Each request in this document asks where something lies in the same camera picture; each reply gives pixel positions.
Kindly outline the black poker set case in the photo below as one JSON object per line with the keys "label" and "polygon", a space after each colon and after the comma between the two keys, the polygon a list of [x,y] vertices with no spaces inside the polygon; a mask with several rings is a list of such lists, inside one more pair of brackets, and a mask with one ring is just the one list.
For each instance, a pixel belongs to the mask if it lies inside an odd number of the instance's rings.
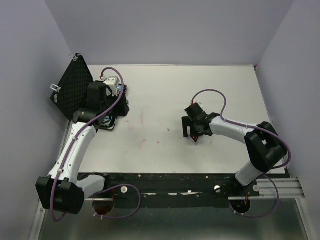
{"label": "black poker set case", "polygon": [[[107,86],[101,76],[94,80],[84,57],[80,53],[70,54],[71,62],[58,84],[52,84],[53,93],[51,101],[74,124],[87,124],[92,119],[99,117],[92,126],[96,130],[112,131],[119,117],[126,117],[130,111],[129,101],[126,98],[127,85],[121,83],[122,91],[118,96],[108,97]],[[106,116],[112,117],[111,122],[104,122]]]}

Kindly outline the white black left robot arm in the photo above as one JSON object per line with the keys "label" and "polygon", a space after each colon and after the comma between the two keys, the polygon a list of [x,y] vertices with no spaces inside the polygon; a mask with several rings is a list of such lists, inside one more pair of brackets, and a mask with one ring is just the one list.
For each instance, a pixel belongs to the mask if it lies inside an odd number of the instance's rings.
{"label": "white black left robot arm", "polygon": [[62,153],[46,177],[39,177],[35,187],[46,210],[78,214],[85,199],[97,194],[104,198],[111,185],[102,173],[92,173],[79,180],[78,174],[85,153],[105,118],[115,120],[129,112],[127,86],[121,83],[90,83],[85,98],[74,112],[71,132]]}

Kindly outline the triangular all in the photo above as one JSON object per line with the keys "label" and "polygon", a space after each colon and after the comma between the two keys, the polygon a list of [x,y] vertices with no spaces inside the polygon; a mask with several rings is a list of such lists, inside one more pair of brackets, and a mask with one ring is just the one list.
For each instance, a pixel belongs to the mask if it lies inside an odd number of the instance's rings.
{"label": "triangular all", "polygon": [[190,135],[189,137],[195,145],[198,144],[199,136]]}

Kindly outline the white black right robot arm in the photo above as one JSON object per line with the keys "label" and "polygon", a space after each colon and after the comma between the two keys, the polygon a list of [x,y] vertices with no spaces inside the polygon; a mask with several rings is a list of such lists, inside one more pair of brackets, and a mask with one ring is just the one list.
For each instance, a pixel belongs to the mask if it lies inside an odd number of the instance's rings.
{"label": "white black right robot arm", "polygon": [[246,125],[224,119],[219,113],[207,114],[198,103],[185,109],[181,118],[182,132],[195,143],[201,136],[223,136],[244,144],[249,161],[232,178],[230,191],[241,196],[256,178],[269,172],[288,154],[288,148],[280,140],[273,126],[264,121],[258,125]]}

